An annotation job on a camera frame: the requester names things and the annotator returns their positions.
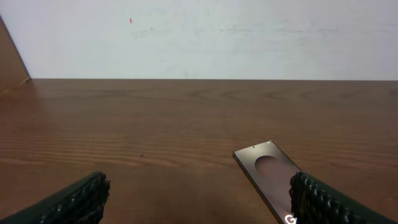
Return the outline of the Galaxy S25 Ultra smartphone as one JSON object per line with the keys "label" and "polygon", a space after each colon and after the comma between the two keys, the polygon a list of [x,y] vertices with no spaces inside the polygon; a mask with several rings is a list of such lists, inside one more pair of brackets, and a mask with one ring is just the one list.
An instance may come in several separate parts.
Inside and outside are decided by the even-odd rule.
{"label": "Galaxy S25 Ultra smartphone", "polygon": [[277,222],[296,224],[289,190],[300,168],[273,141],[234,151],[233,157]]}

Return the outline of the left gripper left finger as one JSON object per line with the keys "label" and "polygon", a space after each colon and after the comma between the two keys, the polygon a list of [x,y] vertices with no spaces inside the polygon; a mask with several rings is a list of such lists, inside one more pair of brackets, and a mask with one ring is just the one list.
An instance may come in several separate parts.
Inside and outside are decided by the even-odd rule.
{"label": "left gripper left finger", "polygon": [[110,181],[94,172],[13,215],[1,224],[98,224],[109,197]]}

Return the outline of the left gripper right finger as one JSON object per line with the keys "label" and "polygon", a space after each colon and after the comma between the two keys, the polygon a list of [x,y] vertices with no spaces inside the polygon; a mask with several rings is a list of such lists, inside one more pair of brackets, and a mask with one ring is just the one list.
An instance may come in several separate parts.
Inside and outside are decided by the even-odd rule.
{"label": "left gripper right finger", "polygon": [[301,224],[397,224],[306,172],[290,179],[291,212]]}

